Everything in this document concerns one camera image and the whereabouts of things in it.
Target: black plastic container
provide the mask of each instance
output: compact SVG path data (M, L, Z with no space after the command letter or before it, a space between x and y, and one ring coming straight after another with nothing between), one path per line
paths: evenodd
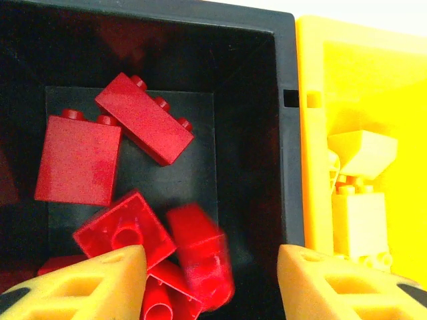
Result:
M202 1L2 2L1 267L81 252L71 234L99 208L33 200L46 119L64 108L95 119L93 98L121 71L141 76L172 115L189 119L195 141L162 168L125 138L114 197L136 187L162 221L169 208L195 201L226 231L236 294L201 318L284 318L278 246L304 244L287 13Z

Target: yellow plastic container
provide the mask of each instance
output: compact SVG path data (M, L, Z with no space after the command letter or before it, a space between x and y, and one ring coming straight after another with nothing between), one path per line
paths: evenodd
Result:
M392 272L427 287L427 38L302 17L297 50L307 247L333 252L327 137L392 137L397 157L369 184L385 194Z

